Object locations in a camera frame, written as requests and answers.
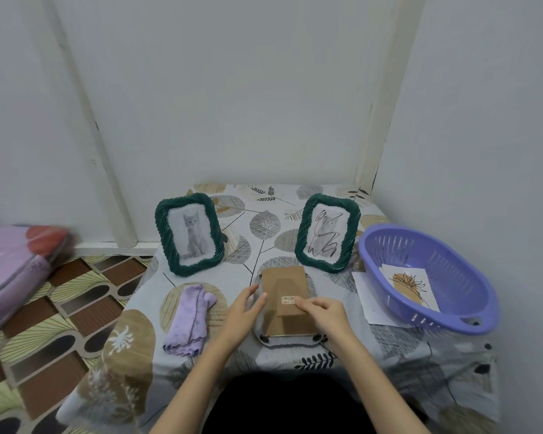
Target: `tiled floor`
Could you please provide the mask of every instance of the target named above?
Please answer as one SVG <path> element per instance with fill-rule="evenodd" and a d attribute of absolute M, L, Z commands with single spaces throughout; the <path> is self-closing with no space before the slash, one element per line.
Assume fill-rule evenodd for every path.
<path fill-rule="evenodd" d="M 0 331 L 0 434 L 86 434 L 55 419 L 101 354 L 151 256 L 72 259 Z"/>

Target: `picture frame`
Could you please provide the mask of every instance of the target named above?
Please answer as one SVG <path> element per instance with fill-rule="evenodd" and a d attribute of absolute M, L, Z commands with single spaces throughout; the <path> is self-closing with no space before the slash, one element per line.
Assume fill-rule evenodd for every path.
<path fill-rule="evenodd" d="M 354 201 L 321 193 L 312 195 L 304 206 L 297 232 L 297 259 L 326 272 L 345 269 L 359 221 L 360 208 Z"/>
<path fill-rule="evenodd" d="M 206 194 L 162 200 L 155 209 L 155 224 L 174 274 L 187 277 L 223 260 L 219 221 L 213 201 Z"/>

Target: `purple basket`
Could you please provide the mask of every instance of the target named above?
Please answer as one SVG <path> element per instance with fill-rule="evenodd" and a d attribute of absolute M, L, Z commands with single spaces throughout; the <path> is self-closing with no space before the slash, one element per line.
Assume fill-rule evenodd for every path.
<path fill-rule="evenodd" d="M 403 321 L 466 335 L 484 335 L 497 327 L 499 301 L 493 286 L 443 242 L 410 228 L 379 224 L 366 229 L 358 249 L 383 303 Z M 394 289 L 380 272 L 383 263 L 424 268 L 442 312 L 425 308 Z"/>

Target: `gray cat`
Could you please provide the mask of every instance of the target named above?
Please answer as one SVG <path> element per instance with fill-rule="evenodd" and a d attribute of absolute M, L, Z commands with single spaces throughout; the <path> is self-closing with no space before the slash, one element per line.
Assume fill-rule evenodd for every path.
<path fill-rule="evenodd" d="M 313 256 L 332 257 L 338 249 L 338 243 L 334 241 L 340 236 L 336 231 L 336 224 L 341 215 L 328 216 L 322 211 L 316 218 L 318 223 L 314 227 L 314 238 L 308 247 L 308 253 Z"/>
<path fill-rule="evenodd" d="M 185 226 L 187 226 L 187 233 L 189 234 L 189 245 L 187 251 L 189 254 L 185 257 L 199 257 L 207 253 L 207 243 L 203 239 L 201 228 L 199 227 L 199 212 L 195 212 L 194 215 L 187 216 L 183 214 L 185 219 Z"/>

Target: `black pants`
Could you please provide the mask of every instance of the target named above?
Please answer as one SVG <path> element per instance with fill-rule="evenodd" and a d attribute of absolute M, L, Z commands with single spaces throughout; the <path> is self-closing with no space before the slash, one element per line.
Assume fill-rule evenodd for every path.
<path fill-rule="evenodd" d="M 305 374 L 284 381 L 269 373 L 239 376 L 221 393 L 203 434 L 276 432 L 375 433 L 364 407 L 334 379 Z"/>

